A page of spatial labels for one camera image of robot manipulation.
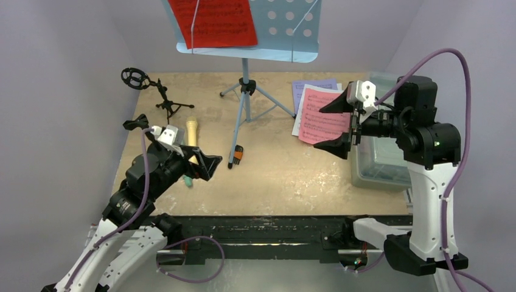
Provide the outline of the red sheet music page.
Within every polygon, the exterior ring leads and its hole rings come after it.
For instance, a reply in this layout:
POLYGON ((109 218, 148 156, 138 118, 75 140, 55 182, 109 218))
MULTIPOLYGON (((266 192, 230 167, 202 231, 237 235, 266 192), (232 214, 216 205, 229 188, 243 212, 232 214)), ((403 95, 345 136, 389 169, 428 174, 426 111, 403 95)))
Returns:
POLYGON ((323 92, 321 88, 305 88, 301 126, 298 139, 308 144, 334 140, 347 132, 349 113, 320 113, 319 109, 335 100, 342 92, 323 92))

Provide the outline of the beige microphone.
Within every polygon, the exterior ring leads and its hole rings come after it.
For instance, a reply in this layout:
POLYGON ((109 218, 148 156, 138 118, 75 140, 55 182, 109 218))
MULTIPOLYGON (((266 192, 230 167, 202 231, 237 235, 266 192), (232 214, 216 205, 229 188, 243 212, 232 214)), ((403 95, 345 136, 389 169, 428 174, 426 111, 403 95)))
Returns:
POLYGON ((195 116, 189 116, 186 120, 186 130, 187 130, 187 144, 188 146, 197 147, 197 130, 198 130, 198 122, 195 116))

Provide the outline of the white sheet music page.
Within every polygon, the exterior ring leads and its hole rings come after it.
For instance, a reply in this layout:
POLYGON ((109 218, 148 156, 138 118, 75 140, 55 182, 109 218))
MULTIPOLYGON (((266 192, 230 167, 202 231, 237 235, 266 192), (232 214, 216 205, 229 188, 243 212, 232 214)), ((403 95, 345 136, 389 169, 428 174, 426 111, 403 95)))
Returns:
MULTIPOLYGON (((337 91, 343 92, 343 84, 342 83, 338 83, 338 84, 341 86, 341 89, 339 89, 339 90, 326 89, 326 88, 321 88, 321 90, 323 92, 337 92, 337 91)), ((293 136, 299 136, 299 130, 300 130, 301 119, 302 119, 302 109, 303 109, 303 104, 304 104, 304 99, 305 99, 305 88, 319 89, 320 87, 312 86, 312 85, 305 85, 304 86, 304 89, 303 89, 303 92, 302 92, 302 97, 301 97, 301 102, 299 104, 298 113, 296 114, 295 123, 294 123, 294 126, 293 126, 293 130, 291 132, 291 134, 293 136)))

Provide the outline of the purple sheet music page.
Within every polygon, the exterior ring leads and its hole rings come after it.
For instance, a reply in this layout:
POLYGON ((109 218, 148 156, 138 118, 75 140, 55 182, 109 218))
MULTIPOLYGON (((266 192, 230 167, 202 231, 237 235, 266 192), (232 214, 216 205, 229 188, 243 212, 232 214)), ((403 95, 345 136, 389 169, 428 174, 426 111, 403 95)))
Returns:
POLYGON ((305 85, 317 86, 320 88, 339 90, 341 86, 337 83, 335 78, 322 79, 322 80, 295 80, 292 82, 292 93, 294 112, 298 113, 299 104, 301 102, 302 92, 305 85))

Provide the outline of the black round-base mic stand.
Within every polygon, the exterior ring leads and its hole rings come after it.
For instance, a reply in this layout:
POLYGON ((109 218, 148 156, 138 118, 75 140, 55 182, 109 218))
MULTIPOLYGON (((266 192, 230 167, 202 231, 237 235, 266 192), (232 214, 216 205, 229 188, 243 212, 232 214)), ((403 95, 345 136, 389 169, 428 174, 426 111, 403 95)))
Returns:
POLYGON ((154 143, 156 141, 155 136, 153 134, 153 128, 152 128, 152 126, 150 126, 148 118, 145 114, 140 114, 137 118, 135 118, 133 120, 126 120, 122 124, 122 126, 125 130, 128 130, 128 131, 132 131, 136 128, 140 128, 142 130, 150 129, 150 131, 145 133, 145 136, 152 143, 154 143))

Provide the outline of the blue music stand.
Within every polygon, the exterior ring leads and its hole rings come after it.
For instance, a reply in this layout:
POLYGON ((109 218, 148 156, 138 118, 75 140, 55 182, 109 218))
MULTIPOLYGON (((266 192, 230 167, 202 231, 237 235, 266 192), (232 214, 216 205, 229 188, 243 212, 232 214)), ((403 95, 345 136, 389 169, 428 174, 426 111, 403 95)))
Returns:
POLYGON ((239 107, 232 138, 229 159, 237 145, 239 128, 244 122, 254 121, 251 115, 250 97, 259 92, 292 118, 294 110, 275 99, 249 76, 249 60, 284 61, 289 63, 309 63, 319 52, 319 22, 321 1, 249 1, 255 25, 258 45, 253 47, 197 48, 188 49, 169 6, 163 1, 164 9, 171 22, 176 39, 176 49, 183 54, 210 55, 239 58, 242 61, 242 77, 230 88, 219 93, 224 97, 239 89, 239 107))

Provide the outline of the bright red sheet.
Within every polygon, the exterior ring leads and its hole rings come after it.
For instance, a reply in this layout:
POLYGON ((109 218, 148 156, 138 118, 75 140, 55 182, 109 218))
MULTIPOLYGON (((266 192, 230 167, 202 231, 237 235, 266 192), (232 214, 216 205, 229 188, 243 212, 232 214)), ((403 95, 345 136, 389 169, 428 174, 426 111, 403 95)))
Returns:
POLYGON ((249 1, 177 0, 168 3, 188 49, 258 45, 249 1))

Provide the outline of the green microphone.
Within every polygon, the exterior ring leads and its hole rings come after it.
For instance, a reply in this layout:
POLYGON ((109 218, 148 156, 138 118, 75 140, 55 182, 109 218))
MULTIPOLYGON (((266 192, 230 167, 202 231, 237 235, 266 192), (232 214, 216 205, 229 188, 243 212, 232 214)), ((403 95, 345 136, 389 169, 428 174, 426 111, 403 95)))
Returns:
POLYGON ((192 178, 190 178, 188 176, 183 176, 183 180, 184 180, 185 185, 188 188, 192 188, 193 187, 193 180, 192 180, 192 178))

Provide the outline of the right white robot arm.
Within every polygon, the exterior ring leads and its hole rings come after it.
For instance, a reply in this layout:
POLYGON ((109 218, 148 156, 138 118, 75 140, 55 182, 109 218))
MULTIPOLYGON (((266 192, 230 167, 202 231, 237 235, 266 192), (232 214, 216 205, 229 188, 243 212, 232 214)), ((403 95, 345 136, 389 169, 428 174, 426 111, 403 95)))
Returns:
POLYGON ((321 112, 348 113, 350 125, 334 140, 315 147, 346 159, 363 136, 396 141, 407 163, 413 193, 410 231, 392 228, 368 215, 347 217, 330 240, 355 248, 369 243, 381 249, 390 267, 414 276, 437 269, 466 269, 468 258, 459 252, 453 232, 453 181, 461 162, 461 136, 450 123, 436 122, 437 84, 423 76, 401 77, 394 103, 384 105, 369 81, 350 82, 321 112))

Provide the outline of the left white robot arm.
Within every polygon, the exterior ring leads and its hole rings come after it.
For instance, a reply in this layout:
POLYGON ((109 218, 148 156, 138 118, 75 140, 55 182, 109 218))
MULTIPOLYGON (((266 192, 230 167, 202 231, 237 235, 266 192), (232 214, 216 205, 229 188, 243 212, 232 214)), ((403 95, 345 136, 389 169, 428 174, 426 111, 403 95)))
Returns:
POLYGON ((100 282, 122 245, 155 210, 154 202, 170 186, 186 175, 208 181, 223 158, 205 155, 198 147, 156 143, 144 148, 133 159, 125 179, 102 212, 93 239, 83 250, 71 270, 57 283, 43 291, 108 291, 112 284, 100 282))

